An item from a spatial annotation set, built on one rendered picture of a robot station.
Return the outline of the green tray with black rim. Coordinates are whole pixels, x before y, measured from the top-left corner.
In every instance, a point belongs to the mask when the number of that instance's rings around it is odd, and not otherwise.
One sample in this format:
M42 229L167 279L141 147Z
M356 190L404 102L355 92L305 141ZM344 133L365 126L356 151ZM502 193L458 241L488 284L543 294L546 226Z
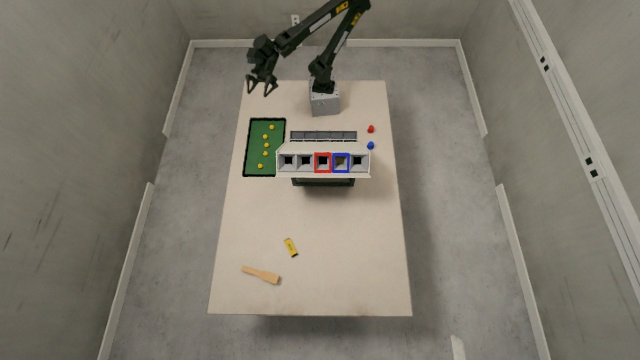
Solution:
M273 125L274 129L271 130L270 125ZM284 143L285 125L286 118L250 118L243 177L276 176L276 150ZM268 136L267 139L263 138L265 134ZM269 147L265 147L265 143L268 143ZM267 156L263 155L265 151L268 153ZM258 168L259 164L263 167Z

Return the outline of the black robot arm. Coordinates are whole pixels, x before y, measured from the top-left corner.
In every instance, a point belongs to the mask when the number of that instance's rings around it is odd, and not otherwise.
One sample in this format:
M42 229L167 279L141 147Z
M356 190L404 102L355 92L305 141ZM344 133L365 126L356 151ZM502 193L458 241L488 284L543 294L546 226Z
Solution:
M309 35L347 8L346 15L323 53L317 55L308 66L310 76L315 77L312 92L333 94L335 81L330 79L333 61L359 18L371 8L370 0L330 0L297 25L278 34L273 41L266 34L258 36L253 41L254 48L249 48L247 52L247 63L257 63L254 69L271 72L280 54L285 59Z

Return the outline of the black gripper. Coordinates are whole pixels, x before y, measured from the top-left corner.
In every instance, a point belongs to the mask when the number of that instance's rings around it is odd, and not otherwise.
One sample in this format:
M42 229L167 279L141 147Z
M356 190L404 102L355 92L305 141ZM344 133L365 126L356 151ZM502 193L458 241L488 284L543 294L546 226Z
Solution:
M274 62L273 62L273 63L274 63ZM264 94L263 94L263 96L264 96L265 98L266 98L266 97L267 97L267 96L268 96L272 91L274 91L274 90L279 86L279 85L276 83L276 82L277 82L277 78L272 74L272 73L273 73L273 71L274 71L274 68L275 68L275 63L274 63L274 66L273 66L273 69L272 69L272 71L271 71L271 72L270 72L270 71L267 71L267 70L252 69L252 70L251 70L251 73L253 73L253 74L254 74L254 73L256 73L256 75L257 75L257 79L256 79L254 76L252 76L252 75L246 74L247 93L248 93L248 94L250 94L250 93L254 90L254 88L258 85L258 83L259 83L259 82L261 82L261 83L265 83L265 87L264 87ZM258 73L259 73L259 74L258 74ZM270 75L271 75L272 77L271 77ZM259 76L260 78L259 78L258 76ZM266 80L265 80L265 78L266 78ZM249 88L250 88L250 80L253 82L253 85L252 85L251 89L249 90ZM267 89L268 89L269 84L271 84L271 85L272 85L272 88L267 92ZM266 92L267 92L267 93L266 93Z

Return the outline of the yellow pocket level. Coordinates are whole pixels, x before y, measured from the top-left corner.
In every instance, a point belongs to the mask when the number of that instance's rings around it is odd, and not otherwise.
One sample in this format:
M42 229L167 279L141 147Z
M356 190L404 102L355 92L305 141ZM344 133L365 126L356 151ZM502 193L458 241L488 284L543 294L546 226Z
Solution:
M286 245L291 257L294 257L294 256L298 255L296 250L295 250L295 248L294 248L294 246L293 246L293 244L292 244L292 242L291 242L291 240L290 240L290 238L287 238L286 240L284 240L284 243L285 243L285 245Z

